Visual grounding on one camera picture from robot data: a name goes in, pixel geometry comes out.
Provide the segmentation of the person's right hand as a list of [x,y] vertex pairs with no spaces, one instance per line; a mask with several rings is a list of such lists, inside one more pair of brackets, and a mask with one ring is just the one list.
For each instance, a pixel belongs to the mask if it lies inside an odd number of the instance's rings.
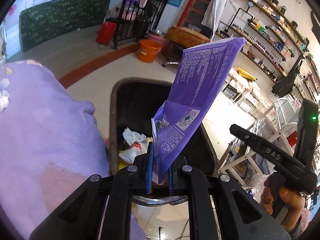
[[[260,198],[260,205],[272,215],[276,201],[271,190],[273,175],[268,176],[264,182],[264,190]],[[277,200],[281,200],[281,210],[284,208],[285,216],[281,221],[281,226],[287,232],[293,232],[295,229],[300,229],[300,219],[304,210],[305,199],[300,192],[291,191],[282,186],[277,193]]]

